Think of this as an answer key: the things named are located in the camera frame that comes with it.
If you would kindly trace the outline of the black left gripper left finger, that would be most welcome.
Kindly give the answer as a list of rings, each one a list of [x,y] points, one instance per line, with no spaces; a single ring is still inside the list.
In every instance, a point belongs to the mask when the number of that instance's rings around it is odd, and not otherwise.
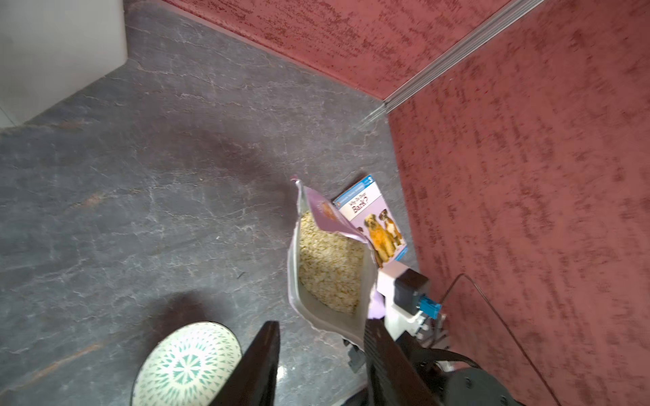
[[[279,353],[279,322],[266,321],[211,405],[274,405]]]

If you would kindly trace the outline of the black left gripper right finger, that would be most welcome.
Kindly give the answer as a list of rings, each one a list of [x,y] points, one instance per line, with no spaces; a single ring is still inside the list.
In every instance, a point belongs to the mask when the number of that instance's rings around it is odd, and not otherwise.
[[[364,350],[370,405],[439,405],[382,321],[366,321]]]

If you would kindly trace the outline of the purple oats bag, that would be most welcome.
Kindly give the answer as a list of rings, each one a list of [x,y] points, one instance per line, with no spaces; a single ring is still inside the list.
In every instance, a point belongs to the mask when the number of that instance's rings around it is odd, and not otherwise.
[[[292,308],[313,328],[364,348],[377,261],[370,240],[300,179],[287,260]]]

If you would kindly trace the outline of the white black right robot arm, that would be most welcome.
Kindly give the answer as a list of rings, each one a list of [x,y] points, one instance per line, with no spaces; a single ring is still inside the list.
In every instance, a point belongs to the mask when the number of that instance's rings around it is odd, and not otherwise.
[[[396,343],[433,398],[442,405],[519,404],[497,378],[465,355],[424,348],[408,333],[402,333]]]

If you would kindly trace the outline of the green patterned breakfast bowl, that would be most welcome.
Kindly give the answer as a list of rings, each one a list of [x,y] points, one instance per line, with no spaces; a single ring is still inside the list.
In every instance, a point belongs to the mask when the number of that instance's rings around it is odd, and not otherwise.
[[[241,358],[240,342],[226,326],[210,321],[183,326],[148,355],[135,379],[131,403],[211,404]]]

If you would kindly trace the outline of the Why Do Dogs Bark book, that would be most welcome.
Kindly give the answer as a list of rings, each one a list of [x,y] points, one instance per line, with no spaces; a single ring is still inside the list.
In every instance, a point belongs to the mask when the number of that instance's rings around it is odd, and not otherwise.
[[[367,237],[379,267],[407,252],[406,239],[372,175],[367,175],[333,200],[350,223]]]

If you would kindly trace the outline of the white three-drawer storage box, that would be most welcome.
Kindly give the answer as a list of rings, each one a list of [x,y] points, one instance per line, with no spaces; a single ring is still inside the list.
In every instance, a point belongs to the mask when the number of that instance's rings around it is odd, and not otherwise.
[[[1,126],[22,125],[125,64],[120,0],[1,3]]]

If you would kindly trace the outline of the right aluminium corner post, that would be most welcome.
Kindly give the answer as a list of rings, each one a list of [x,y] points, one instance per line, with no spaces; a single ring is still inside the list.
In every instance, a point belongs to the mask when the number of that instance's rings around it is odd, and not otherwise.
[[[482,22],[475,30],[463,37],[457,44],[453,45],[453,47],[415,74],[409,81],[406,81],[404,85],[391,93],[384,99],[380,107],[373,110],[364,120],[360,121],[358,129],[365,130],[371,123],[396,110],[401,104],[415,96],[416,93],[452,69],[463,59],[469,57],[477,49],[487,44],[541,3],[543,3],[543,0],[509,1],[497,13]]]

